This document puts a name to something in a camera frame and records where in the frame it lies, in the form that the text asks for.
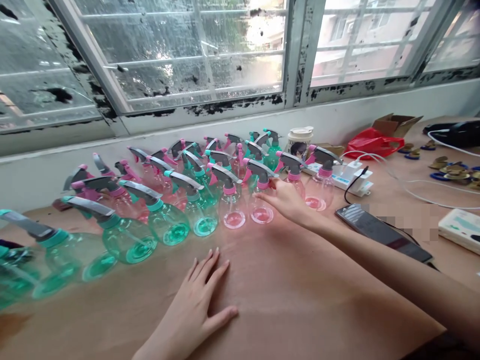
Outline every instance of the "window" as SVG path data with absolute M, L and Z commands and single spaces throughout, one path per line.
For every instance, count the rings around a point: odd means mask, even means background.
M 0 136 L 69 125 L 71 144 L 75 127 L 91 141 L 480 77 L 476 0 L 45 4 L 1 3 Z
M 346 16 L 337 16 L 335 18 L 335 23 L 331 30 L 330 41 L 335 41 L 344 37 L 345 24 L 347 22 Z
M 0 14 L 0 133 L 100 118 L 23 0 L 2 5 L 13 17 Z
M 62 3 L 122 114 L 283 89 L 287 1 Z

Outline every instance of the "white device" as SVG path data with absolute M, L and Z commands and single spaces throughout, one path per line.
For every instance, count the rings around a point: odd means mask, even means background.
M 438 233 L 445 239 L 480 255 L 480 216 L 453 209 L 438 223 Z
M 314 175 L 319 172 L 321 164 L 318 162 L 311 163 L 308 168 L 303 168 L 307 174 Z M 350 183 L 358 178 L 364 169 L 362 169 L 362 163 L 360 161 L 352 161 L 347 165 L 340 165 L 338 161 L 334 161 L 332 167 L 332 175 L 331 178 L 337 188 L 342 190 L 347 190 L 350 186 Z M 348 192 L 362 197 L 364 195 L 370 194 L 370 188 L 373 186 L 373 182 L 368 181 L 368 178 L 373 174 L 370 170 L 367 170 L 365 174 L 363 174 L 351 188 L 348 189 Z

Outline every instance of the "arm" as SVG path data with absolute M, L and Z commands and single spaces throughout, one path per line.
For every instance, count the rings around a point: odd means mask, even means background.
M 277 196 L 255 196 L 320 235 L 388 287 L 480 352 L 480 295 L 429 266 L 373 241 L 307 207 L 292 184 L 271 179 Z
M 207 281 L 219 257 L 217 247 L 200 263 L 195 258 L 160 324 L 132 360 L 184 360 L 238 315 L 236 306 L 228 306 L 212 317 L 207 316 L 215 287 L 230 264 L 228 260 L 224 262 Z

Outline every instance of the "left hand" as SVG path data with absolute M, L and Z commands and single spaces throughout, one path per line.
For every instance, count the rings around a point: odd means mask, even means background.
M 207 316 L 215 287 L 230 264 L 228 260 L 224 262 L 206 282 L 219 257 L 217 247 L 200 263 L 195 258 L 165 316 L 133 360 L 184 360 L 238 315 L 236 306 L 228 306 L 212 317 Z

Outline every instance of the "smartphone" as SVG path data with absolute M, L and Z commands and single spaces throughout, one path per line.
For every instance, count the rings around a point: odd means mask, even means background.
M 414 244 L 386 223 L 366 212 L 360 204 L 352 204 L 335 211 L 335 214 L 357 233 L 395 249 L 421 263 L 433 259 L 427 251 Z

